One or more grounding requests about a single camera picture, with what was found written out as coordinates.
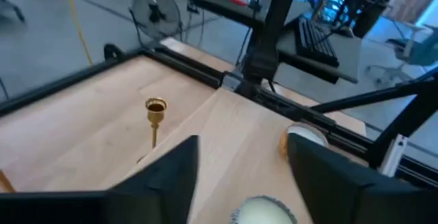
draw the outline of black keyboard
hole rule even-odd
[[[339,62],[329,40],[319,42],[327,35],[324,28],[302,16],[294,22],[297,54],[329,66],[338,67]]]

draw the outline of wooden panel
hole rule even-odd
[[[213,93],[148,58],[130,60],[0,119],[0,169],[18,191],[107,188],[151,149],[147,98],[168,102],[161,141]]]
[[[198,49],[195,49],[194,47],[183,44],[182,42],[179,42],[174,38],[167,38],[161,41],[161,43],[163,45],[166,45],[169,49],[172,49],[173,51],[179,52],[183,55],[186,55],[187,57],[198,60],[199,62],[219,71],[232,71],[234,69],[234,66],[232,64],[229,64],[228,62],[225,62],[223,60],[219,60],[218,58],[209,55],[208,53],[204,53]]]
[[[9,179],[6,177],[4,172],[0,169],[0,192],[15,192]]]
[[[292,123],[219,89],[127,177],[188,136],[198,134],[200,158],[190,223],[228,223],[234,209],[246,198],[257,195],[269,195],[285,203],[298,223],[312,223],[291,168],[277,149],[282,132]],[[355,161],[351,155],[333,150]]]

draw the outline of black metal bar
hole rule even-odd
[[[160,47],[155,51],[145,50],[143,54],[212,88],[219,88],[222,84],[224,73],[167,47]]]
[[[348,108],[354,108],[361,105],[378,103],[399,97],[406,97],[422,92],[430,91],[436,84],[432,81],[415,82],[411,84],[401,84],[384,90],[368,92],[362,95],[339,99],[328,103],[322,103],[312,107],[313,110],[320,113],[334,112]]]
[[[314,126],[327,137],[331,145],[367,161],[368,151],[373,145],[373,141],[369,138],[337,125],[334,120],[308,107],[264,90],[262,87],[253,85],[235,75],[232,76],[241,81],[239,88],[235,90],[237,94],[293,121],[305,122]],[[396,176],[415,186],[438,188],[438,170],[406,155],[400,161]]]
[[[242,73],[245,79],[259,82],[260,79],[272,80],[279,65],[276,44],[285,24],[287,13],[293,0],[272,0],[266,14],[265,26],[254,51],[247,53],[242,61]]]
[[[118,60],[109,60],[102,62],[100,64],[96,64],[94,66],[88,67],[82,71],[69,75],[67,77],[63,77],[60,80],[47,84],[43,87],[37,88],[35,90],[31,90],[17,96],[15,98],[6,101],[5,103],[0,104],[0,116],[4,116],[9,114],[15,110],[25,107],[35,101],[41,100],[49,95],[55,94],[65,88],[68,88],[78,82],[88,79],[96,74],[102,73],[103,71],[120,64],[121,61]]]
[[[332,145],[366,159],[366,151],[371,147],[372,140],[337,125],[334,120],[247,81],[242,80],[235,92],[293,121],[305,122],[318,128]]]
[[[435,94],[417,95],[414,100],[394,119],[394,121],[376,139],[368,151],[370,167],[377,169],[383,162],[392,140],[401,134],[410,137],[438,108]]]

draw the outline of brass candlestick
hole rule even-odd
[[[152,127],[152,148],[157,145],[157,130],[159,123],[164,119],[164,111],[167,108],[167,103],[161,98],[150,98],[146,101],[146,109],[148,110],[148,120]]]

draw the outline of office chair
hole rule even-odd
[[[430,66],[437,61],[438,55],[438,27],[432,27],[430,25],[425,25],[425,27],[430,28],[433,32],[432,34],[423,42],[415,42],[414,37],[417,32],[424,29],[421,27],[411,26],[413,32],[411,33],[410,39],[389,39],[388,43],[394,46],[394,52],[399,60],[403,63],[399,67],[386,67],[379,65],[367,66],[366,71],[370,71],[372,68],[383,69],[384,73],[381,77],[376,79],[377,84],[382,84],[385,79],[390,82],[394,78],[398,78],[403,82],[412,80],[413,78],[403,72],[402,68],[404,65],[409,64],[413,66]]]

